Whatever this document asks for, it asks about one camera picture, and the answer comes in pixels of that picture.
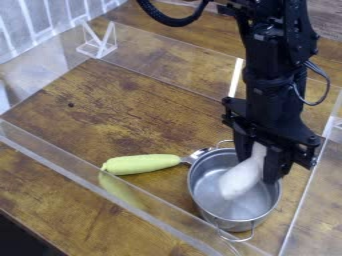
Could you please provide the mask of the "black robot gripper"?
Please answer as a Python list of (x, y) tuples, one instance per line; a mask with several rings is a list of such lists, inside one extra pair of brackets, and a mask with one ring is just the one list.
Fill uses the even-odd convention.
[(273, 184), (288, 174), (294, 163), (311, 169), (320, 141), (300, 119), (306, 92), (307, 69), (272, 79), (261, 78), (248, 68), (243, 70), (245, 98), (225, 97), (221, 104), (223, 123), (233, 130), (239, 161), (251, 156), (253, 141), (267, 147), (263, 181)]

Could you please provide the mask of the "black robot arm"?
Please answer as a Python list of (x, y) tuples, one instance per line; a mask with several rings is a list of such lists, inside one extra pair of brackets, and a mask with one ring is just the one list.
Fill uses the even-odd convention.
[(227, 0), (245, 49), (245, 97), (225, 97), (223, 123), (233, 130), (239, 160), (265, 147), (263, 181), (275, 183), (294, 164), (311, 168), (320, 140), (302, 121), (307, 69), (316, 54), (306, 0)]

